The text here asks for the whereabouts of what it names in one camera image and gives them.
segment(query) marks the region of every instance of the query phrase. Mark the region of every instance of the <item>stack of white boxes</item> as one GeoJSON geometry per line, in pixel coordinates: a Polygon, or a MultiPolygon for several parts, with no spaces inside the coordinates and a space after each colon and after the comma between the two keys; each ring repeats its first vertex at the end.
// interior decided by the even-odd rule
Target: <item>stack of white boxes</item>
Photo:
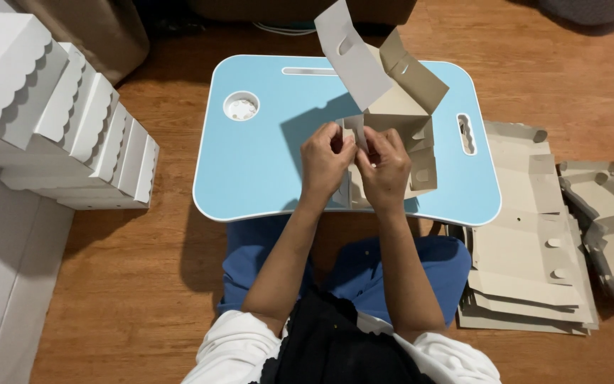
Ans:
{"type": "Polygon", "coordinates": [[[0,179],[79,210],[148,208],[158,144],[70,43],[0,13],[0,179]]]}

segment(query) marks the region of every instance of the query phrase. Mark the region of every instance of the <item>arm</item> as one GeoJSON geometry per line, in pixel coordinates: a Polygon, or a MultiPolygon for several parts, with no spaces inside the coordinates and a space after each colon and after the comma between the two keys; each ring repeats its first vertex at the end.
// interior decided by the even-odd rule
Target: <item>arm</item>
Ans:
{"type": "Polygon", "coordinates": [[[300,147],[302,194],[241,306],[279,336],[297,299],[319,216],[357,153],[352,137],[330,122],[300,147]]]}
{"type": "Polygon", "coordinates": [[[356,163],[363,190],[380,224],[383,288],[392,327],[409,342],[425,331],[444,330],[444,317],[418,258],[404,212],[411,161],[395,129],[364,127],[370,155],[356,163]]]}

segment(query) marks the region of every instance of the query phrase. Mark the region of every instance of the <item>hand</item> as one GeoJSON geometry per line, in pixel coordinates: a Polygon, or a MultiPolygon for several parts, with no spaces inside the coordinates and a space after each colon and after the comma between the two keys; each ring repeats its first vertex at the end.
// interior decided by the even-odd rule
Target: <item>hand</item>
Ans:
{"type": "Polygon", "coordinates": [[[363,127],[363,134],[369,155],[358,149],[355,162],[362,174],[366,199],[379,216],[403,213],[411,160],[399,133],[395,129],[378,133],[371,127],[363,127]]]}
{"type": "Polygon", "coordinates": [[[357,153],[354,137],[343,141],[343,128],[329,122],[317,129],[302,146],[302,196],[323,210],[343,181],[343,174],[357,153]]]}

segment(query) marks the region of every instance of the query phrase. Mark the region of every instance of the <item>white cable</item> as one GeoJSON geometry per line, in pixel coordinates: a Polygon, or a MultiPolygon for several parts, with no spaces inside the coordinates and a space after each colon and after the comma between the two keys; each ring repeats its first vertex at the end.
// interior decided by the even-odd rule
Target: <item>white cable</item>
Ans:
{"type": "Polygon", "coordinates": [[[285,36],[303,36],[316,32],[316,30],[290,30],[288,28],[270,27],[261,22],[253,22],[252,24],[263,31],[278,33],[279,35],[285,36]]]}

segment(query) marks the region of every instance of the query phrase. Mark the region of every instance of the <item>brown sofa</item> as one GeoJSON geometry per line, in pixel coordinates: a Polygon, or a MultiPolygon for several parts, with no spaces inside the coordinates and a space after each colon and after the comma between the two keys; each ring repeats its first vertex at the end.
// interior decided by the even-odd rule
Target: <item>brown sofa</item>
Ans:
{"type": "MultiPolygon", "coordinates": [[[[313,21],[335,0],[188,0],[199,15],[217,21],[272,24],[313,21]]],[[[353,22],[402,25],[416,0],[347,0],[353,22]]]]}

